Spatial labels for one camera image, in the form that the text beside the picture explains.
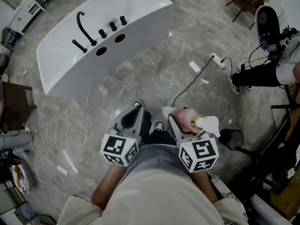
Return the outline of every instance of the shoe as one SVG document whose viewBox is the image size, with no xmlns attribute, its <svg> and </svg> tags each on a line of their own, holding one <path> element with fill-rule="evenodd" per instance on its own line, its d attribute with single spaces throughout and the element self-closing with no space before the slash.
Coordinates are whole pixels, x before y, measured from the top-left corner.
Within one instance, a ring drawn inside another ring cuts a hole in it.
<svg viewBox="0 0 300 225">
<path fill-rule="evenodd" d="M 141 101 L 141 100 L 135 100 L 133 102 L 133 106 L 135 107 L 135 106 L 138 106 L 138 105 L 142 105 L 143 107 L 145 107 L 143 101 Z"/>
<path fill-rule="evenodd" d="M 164 130 L 164 123 L 163 121 L 157 121 L 155 126 L 154 126 L 154 131 L 163 131 Z"/>
<path fill-rule="evenodd" d="M 231 85 L 231 90 L 233 91 L 233 93 L 235 95 L 239 95 L 240 94 L 240 87 L 234 86 L 234 84 L 233 84 L 233 76 L 231 74 L 228 75 L 228 81 L 229 81 L 229 83 Z"/>
<path fill-rule="evenodd" d="M 251 92 L 252 86 L 245 86 L 245 89 L 246 89 L 247 91 Z"/>
</svg>

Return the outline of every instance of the black tube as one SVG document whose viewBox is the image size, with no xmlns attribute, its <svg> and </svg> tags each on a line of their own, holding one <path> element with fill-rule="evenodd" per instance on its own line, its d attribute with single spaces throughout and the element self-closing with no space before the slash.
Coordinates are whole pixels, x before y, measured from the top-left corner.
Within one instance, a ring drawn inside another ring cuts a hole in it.
<svg viewBox="0 0 300 225">
<path fill-rule="evenodd" d="M 121 20 L 121 24 L 122 24 L 123 26 L 125 26 L 125 25 L 127 24 L 127 21 L 126 21 L 126 19 L 125 19 L 125 16 L 121 16 L 121 17 L 120 17 L 120 20 Z"/>
<path fill-rule="evenodd" d="M 107 37 L 107 34 L 104 32 L 103 29 L 100 29 L 98 33 L 101 35 L 101 38 L 106 38 Z"/>
<path fill-rule="evenodd" d="M 86 53 L 88 51 L 86 48 L 81 46 L 80 43 L 78 43 L 75 39 L 72 40 L 72 43 L 74 43 L 76 47 L 78 47 L 81 51 L 83 51 L 83 53 Z"/>
<path fill-rule="evenodd" d="M 84 16 L 85 13 L 84 12 L 79 12 L 77 13 L 77 24 L 78 24 L 78 27 L 80 29 L 80 31 L 88 38 L 88 40 L 90 41 L 90 44 L 92 46 L 95 46 L 97 44 L 97 41 L 95 41 L 94 39 L 92 39 L 89 34 L 84 30 L 83 26 L 81 25 L 81 22 L 80 22 L 80 15 Z"/>
<path fill-rule="evenodd" d="M 118 28 L 116 27 L 116 25 L 114 24 L 114 22 L 110 22 L 109 25 L 111 26 L 112 28 L 112 31 L 116 31 Z"/>
</svg>

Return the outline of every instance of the power strip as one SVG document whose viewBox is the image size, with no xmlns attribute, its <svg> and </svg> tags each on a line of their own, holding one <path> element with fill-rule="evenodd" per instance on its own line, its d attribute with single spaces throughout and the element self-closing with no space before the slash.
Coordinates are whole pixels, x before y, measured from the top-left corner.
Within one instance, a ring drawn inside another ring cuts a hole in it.
<svg viewBox="0 0 300 225">
<path fill-rule="evenodd" d="M 225 67 L 225 63 L 221 62 L 221 59 L 214 52 L 210 55 L 210 57 L 220 69 L 223 69 Z"/>
</svg>

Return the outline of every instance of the gray tile floor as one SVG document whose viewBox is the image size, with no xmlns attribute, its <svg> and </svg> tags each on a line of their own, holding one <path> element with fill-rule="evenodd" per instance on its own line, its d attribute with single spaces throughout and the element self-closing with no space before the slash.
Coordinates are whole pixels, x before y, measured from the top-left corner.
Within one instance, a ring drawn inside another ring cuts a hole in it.
<svg viewBox="0 0 300 225">
<path fill-rule="evenodd" d="M 202 68 L 212 52 L 220 57 L 248 56 L 258 45 L 255 27 L 248 29 L 254 17 L 241 14 L 232 23 L 239 9 L 234 4 L 226 7 L 229 0 L 171 0 L 174 3 L 172 36 L 125 61 L 81 99 L 48 97 L 38 75 L 36 48 L 59 21 L 85 1 L 50 1 L 46 11 L 38 15 L 16 44 L 9 64 L 12 83 L 32 86 L 34 82 L 33 97 L 38 106 L 27 122 L 34 135 L 32 154 L 22 155 L 37 180 L 36 188 L 26 198 L 38 212 L 56 219 L 70 195 L 89 199 L 105 175 L 109 164 L 99 149 L 116 110 L 122 111 L 135 98 L 141 98 L 153 121 L 162 119 L 162 108 L 171 105 L 196 76 L 189 66 L 191 61 Z M 259 57 L 264 57 L 262 51 L 253 56 L 254 59 Z M 233 70 L 238 71 L 243 61 L 245 59 L 237 58 Z M 280 119 L 280 112 L 273 114 L 270 105 L 286 101 L 284 90 L 253 88 L 236 96 L 227 81 L 229 73 L 230 69 L 220 70 L 211 62 L 177 100 L 176 106 L 194 108 L 203 115 L 216 115 L 220 129 L 241 129 L 245 135 L 244 147 L 255 150 L 274 129 L 274 119 Z M 228 182 L 249 159 L 220 144 L 218 149 L 220 157 L 214 170 Z M 66 154 L 78 172 L 71 167 Z M 59 172 L 56 165 L 68 169 L 69 175 Z"/>
</svg>

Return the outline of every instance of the black chair leg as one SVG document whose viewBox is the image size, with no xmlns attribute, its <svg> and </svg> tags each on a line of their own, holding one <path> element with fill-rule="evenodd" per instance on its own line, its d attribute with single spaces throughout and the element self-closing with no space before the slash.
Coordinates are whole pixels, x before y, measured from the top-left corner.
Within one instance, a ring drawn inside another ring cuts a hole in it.
<svg viewBox="0 0 300 225">
<path fill-rule="evenodd" d="M 234 23 L 234 21 L 238 18 L 238 16 L 240 15 L 240 13 L 242 12 L 242 9 L 239 11 L 239 13 L 236 15 L 236 17 L 234 18 L 234 20 L 232 21 Z"/>
<path fill-rule="evenodd" d="M 253 25 L 255 24 L 255 22 L 254 23 L 252 23 L 252 25 L 250 26 L 250 28 L 249 29 L 251 29 L 252 27 L 253 27 Z"/>
<path fill-rule="evenodd" d="M 236 0 L 232 0 L 232 1 L 228 2 L 228 3 L 226 4 L 226 6 L 228 6 L 229 4 L 231 4 L 231 3 L 235 2 L 235 1 L 236 1 Z"/>
</svg>

